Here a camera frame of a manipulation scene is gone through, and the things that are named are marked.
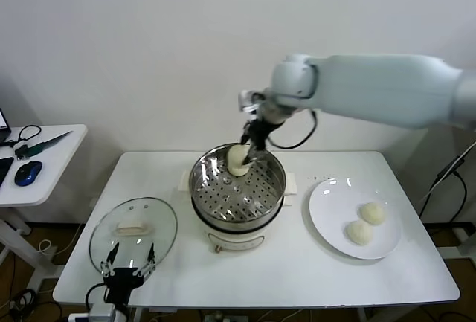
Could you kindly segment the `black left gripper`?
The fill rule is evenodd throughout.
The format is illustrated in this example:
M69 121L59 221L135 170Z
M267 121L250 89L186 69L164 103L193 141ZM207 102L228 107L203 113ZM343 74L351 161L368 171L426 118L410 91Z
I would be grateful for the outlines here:
M139 268L115 268L112 266L118 252L118 243L114 245L105 260L100 262L103 283L107 287L106 302L128 302L134 289L142 287L144 278L155 270L155 246L152 243L146 262Z

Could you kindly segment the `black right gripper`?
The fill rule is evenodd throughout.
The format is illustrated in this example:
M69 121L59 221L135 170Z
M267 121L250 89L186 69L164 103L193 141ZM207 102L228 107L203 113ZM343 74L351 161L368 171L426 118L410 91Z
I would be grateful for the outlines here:
M243 127L243 134L240 138L241 144L247 144L250 141L248 144L248 152L242 163L251 164L252 162L260 160L266 153L266 146L257 144L264 144L269 135L274 130L279 129L283 124L283 121L272 123L255 113L250 114L249 120Z

